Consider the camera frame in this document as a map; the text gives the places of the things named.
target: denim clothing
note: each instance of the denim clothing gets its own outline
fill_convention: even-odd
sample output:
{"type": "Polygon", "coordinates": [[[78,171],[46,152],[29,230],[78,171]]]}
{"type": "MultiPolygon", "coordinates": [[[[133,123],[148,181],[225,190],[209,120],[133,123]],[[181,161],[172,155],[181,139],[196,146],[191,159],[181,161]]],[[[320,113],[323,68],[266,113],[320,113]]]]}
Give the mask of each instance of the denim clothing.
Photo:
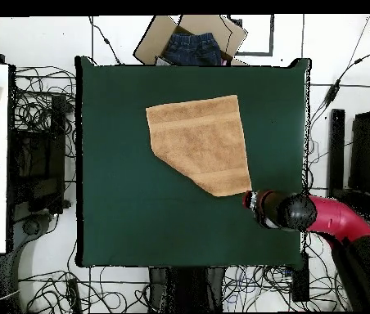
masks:
{"type": "Polygon", "coordinates": [[[173,65],[221,65],[220,47],[212,33],[172,34],[163,57],[173,65]]]}

